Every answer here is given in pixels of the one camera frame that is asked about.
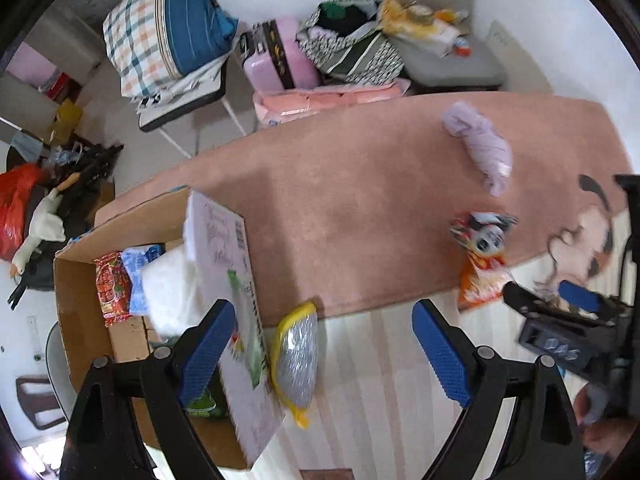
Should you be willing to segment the person hand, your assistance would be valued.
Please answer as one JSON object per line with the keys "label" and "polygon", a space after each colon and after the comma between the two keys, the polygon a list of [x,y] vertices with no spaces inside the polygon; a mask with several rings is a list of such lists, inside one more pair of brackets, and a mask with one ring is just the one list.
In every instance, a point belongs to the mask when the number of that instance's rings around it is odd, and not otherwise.
{"label": "person hand", "polygon": [[587,424],[585,419],[590,410],[588,385],[577,393],[573,408],[584,445],[593,452],[607,455],[611,460],[620,456],[639,426],[636,420],[630,419],[600,419]]}

